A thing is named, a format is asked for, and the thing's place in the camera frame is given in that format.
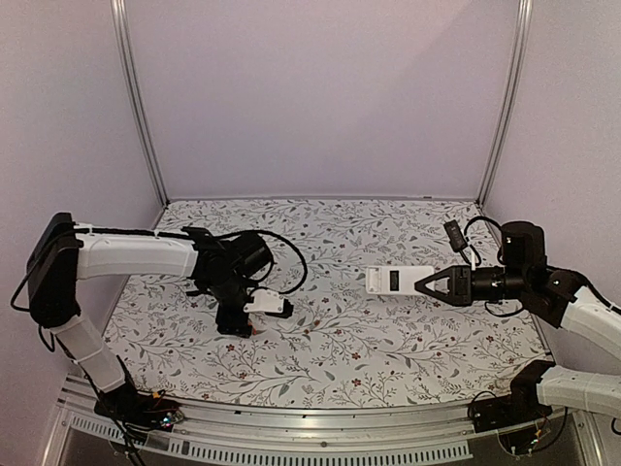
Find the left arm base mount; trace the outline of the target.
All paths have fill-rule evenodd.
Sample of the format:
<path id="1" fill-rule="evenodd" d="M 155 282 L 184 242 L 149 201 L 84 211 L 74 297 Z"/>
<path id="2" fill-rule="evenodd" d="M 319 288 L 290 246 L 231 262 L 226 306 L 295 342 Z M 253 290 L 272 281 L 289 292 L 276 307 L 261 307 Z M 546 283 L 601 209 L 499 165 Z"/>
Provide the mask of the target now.
<path id="1" fill-rule="evenodd" d="M 164 396 L 163 391 L 144 394 L 133 383 L 130 376 L 123 384 L 105 392 L 93 386 L 97 396 L 95 413 L 107 416 L 121 425 L 142 431 L 172 428 L 184 421 L 180 404 Z"/>

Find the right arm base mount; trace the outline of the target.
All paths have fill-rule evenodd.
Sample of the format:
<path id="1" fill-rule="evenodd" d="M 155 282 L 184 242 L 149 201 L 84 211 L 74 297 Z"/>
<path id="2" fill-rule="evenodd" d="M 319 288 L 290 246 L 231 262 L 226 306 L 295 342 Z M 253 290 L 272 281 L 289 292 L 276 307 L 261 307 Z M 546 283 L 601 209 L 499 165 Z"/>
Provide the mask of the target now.
<path id="1" fill-rule="evenodd" d="M 510 381 L 509 395 L 474 399 L 467 410 L 474 431 L 487 432 L 550 416 L 553 410 L 539 401 L 536 385 L 554 366 L 552 361 L 535 360 Z"/>

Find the white remote control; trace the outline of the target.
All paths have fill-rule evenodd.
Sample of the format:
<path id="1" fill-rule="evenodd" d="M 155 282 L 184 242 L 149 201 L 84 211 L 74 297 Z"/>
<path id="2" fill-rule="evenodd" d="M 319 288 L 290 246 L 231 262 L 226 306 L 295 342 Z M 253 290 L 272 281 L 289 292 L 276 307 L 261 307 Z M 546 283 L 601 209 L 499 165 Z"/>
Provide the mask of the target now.
<path id="1" fill-rule="evenodd" d="M 365 272 L 365 287 L 372 295 L 421 296 L 415 284 L 434 273 L 432 266 L 369 266 Z"/>

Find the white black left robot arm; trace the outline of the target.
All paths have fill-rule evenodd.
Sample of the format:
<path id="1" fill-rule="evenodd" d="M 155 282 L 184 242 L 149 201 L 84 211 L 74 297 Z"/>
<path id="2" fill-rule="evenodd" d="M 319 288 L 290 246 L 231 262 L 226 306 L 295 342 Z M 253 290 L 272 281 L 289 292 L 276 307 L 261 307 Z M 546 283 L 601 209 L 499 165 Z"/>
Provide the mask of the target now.
<path id="1" fill-rule="evenodd" d="M 78 225 L 68 213 L 55 215 L 33 250 L 18 286 L 27 293 L 23 311 L 46 328 L 107 393 L 108 407 L 124 421 L 145 410 L 142 396 L 127 385 L 119 359 L 92 322 L 82 315 L 76 297 L 80 280 L 106 276 L 163 275 L 194 281 L 199 294 L 217 303 L 216 328 L 225 335 L 247 337 L 251 313 L 284 312 L 283 297 L 258 288 L 251 276 L 272 260 L 255 233 L 216 237 L 204 228 L 179 232 L 123 230 Z"/>

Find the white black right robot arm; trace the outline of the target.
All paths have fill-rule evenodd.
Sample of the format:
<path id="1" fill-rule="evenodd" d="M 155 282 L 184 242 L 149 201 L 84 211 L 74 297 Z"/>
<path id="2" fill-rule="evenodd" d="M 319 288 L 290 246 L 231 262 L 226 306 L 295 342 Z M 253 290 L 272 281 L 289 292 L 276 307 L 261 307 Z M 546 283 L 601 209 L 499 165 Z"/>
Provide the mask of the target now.
<path id="1" fill-rule="evenodd" d="M 618 358 L 619 307 L 604 298 L 583 274 L 548 264 L 541 227 L 519 220 L 507 222 L 499 230 L 498 266 L 475 267 L 471 262 L 450 266 L 417 281 L 415 290 L 453 307 L 516 300 L 521 310 Z M 503 402 L 502 415 L 511 423 L 523 422 L 543 406 L 618 418 L 620 379 L 536 360 L 513 378 L 510 395 Z"/>

